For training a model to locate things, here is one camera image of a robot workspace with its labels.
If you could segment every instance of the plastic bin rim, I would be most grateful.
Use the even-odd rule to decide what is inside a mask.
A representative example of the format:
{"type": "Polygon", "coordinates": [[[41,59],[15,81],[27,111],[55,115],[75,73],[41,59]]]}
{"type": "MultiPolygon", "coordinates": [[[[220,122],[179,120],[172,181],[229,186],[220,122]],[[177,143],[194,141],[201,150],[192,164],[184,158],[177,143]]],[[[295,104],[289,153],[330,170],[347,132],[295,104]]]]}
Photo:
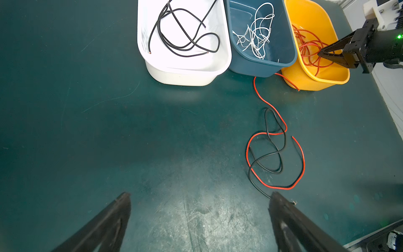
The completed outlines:
{"type": "Polygon", "coordinates": [[[171,68],[171,67],[167,67],[163,64],[161,64],[158,60],[156,60],[155,58],[150,57],[150,54],[145,52],[144,50],[142,50],[143,46],[141,44],[141,41],[138,39],[139,37],[141,37],[141,26],[140,26],[140,22],[138,20],[142,19],[143,17],[143,13],[137,11],[137,47],[140,51],[141,56],[143,57],[143,59],[150,65],[152,65],[154,68],[156,68],[157,70],[160,70],[162,72],[166,72],[166,73],[173,73],[173,74],[182,74],[182,75],[208,75],[208,76],[215,76],[215,75],[220,75],[223,72],[225,72],[229,65],[231,64],[231,60],[232,60],[232,54],[231,54],[231,42],[229,41],[229,38],[227,37],[225,40],[228,44],[228,58],[226,63],[219,69],[217,70],[208,70],[208,71],[204,71],[204,70],[193,70],[193,69],[179,69],[179,68],[171,68]]]}
{"type": "MultiPolygon", "coordinates": [[[[288,23],[288,27],[290,29],[290,32],[292,33],[292,36],[294,37],[294,33],[291,30],[291,23],[290,23],[290,18],[288,16],[288,12],[287,12],[287,8],[284,4],[283,0],[280,0],[283,4],[284,7],[284,12],[287,15],[287,23],[288,23]]],[[[268,61],[268,60],[259,60],[257,58],[254,58],[252,56],[247,55],[246,53],[242,52],[241,49],[239,48],[239,46],[237,45],[237,42],[234,39],[234,36],[232,34],[232,22],[231,22],[231,11],[230,11],[230,7],[229,7],[229,2],[230,0],[226,0],[226,10],[227,10],[227,21],[228,21],[228,32],[229,32],[229,39],[230,42],[232,44],[232,46],[235,48],[235,50],[242,55],[242,57],[244,57],[247,60],[253,61],[253,62],[257,62],[257,63],[261,63],[261,64],[265,64],[265,65],[270,65],[270,66],[276,66],[276,67],[289,67],[292,64],[294,64],[297,61],[297,57],[298,57],[298,52],[297,52],[297,47],[295,45],[295,40],[293,40],[293,44],[294,44],[294,59],[292,61],[290,61],[289,63],[280,63],[280,62],[275,62],[275,61],[268,61]]]]}
{"type": "MultiPolygon", "coordinates": [[[[314,1],[311,1],[311,0],[301,0],[301,1],[312,2],[314,5],[317,5],[317,6],[327,15],[328,19],[331,20],[330,17],[329,17],[329,15],[328,15],[327,12],[325,11],[325,9],[323,9],[323,7],[320,6],[318,3],[314,2],[314,1]]],[[[333,23],[330,22],[330,25],[332,26],[333,32],[334,32],[336,38],[338,39],[338,36],[337,36],[337,34],[336,34],[336,31],[334,30],[334,27],[333,27],[333,23]]],[[[297,41],[297,37],[295,36],[294,33],[293,33],[293,37],[294,37],[294,42],[295,42],[295,48],[297,48],[298,41],[297,41]]],[[[315,75],[313,75],[313,74],[308,70],[308,68],[305,66],[305,64],[303,63],[302,56],[301,56],[301,52],[299,51],[299,48],[298,48],[298,50],[297,50],[297,56],[298,56],[298,62],[299,62],[299,64],[301,65],[301,67],[304,69],[305,73],[306,73],[309,77],[311,77],[313,80],[315,80],[315,81],[323,82],[323,83],[329,83],[329,82],[331,82],[331,83],[334,83],[334,84],[342,85],[342,84],[346,84],[346,83],[350,80],[350,70],[349,70],[349,69],[347,69],[347,70],[348,70],[348,74],[347,74],[347,78],[346,78],[344,81],[333,81],[333,80],[330,81],[330,80],[327,80],[327,79],[318,78],[318,77],[316,77],[315,75]]]]}

